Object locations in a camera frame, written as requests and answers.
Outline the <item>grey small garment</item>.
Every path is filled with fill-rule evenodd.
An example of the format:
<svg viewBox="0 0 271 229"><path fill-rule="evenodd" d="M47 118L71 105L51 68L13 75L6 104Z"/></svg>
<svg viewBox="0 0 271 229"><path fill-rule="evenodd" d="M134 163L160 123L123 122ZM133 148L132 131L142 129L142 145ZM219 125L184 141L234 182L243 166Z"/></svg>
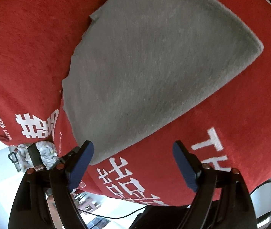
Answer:
<svg viewBox="0 0 271 229"><path fill-rule="evenodd" d="M97 164L239 75L264 46L219 0L108 0L71 57L64 111Z"/></svg>

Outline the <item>white floral cloth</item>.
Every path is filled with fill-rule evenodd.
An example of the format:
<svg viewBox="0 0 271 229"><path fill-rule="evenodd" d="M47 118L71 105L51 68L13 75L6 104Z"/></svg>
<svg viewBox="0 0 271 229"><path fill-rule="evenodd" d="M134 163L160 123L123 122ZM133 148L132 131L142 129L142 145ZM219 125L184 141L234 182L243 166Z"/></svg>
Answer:
<svg viewBox="0 0 271 229"><path fill-rule="evenodd" d="M59 159L55 145L49 141L40 141L36 143L43 164L47 170ZM22 172L34 166L28 151L29 146L20 144L17 146L17 159Z"/></svg>

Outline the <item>red printed bed cover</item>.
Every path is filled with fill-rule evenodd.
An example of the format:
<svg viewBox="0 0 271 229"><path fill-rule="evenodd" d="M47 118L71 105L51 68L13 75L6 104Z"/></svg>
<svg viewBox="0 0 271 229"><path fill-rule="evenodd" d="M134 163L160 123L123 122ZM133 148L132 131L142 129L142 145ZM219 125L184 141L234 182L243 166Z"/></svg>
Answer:
<svg viewBox="0 0 271 229"><path fill-rule="evenodd" d="M108 0L0 0L0 141L76 146L64 111L71 57ZM190 204L172 148L180 140L216 170L241 171L249 190L271 178L271 4L219 0L262 42L260 56L211 96L138 143L91 164L83 190L145 205Z"/></svg>

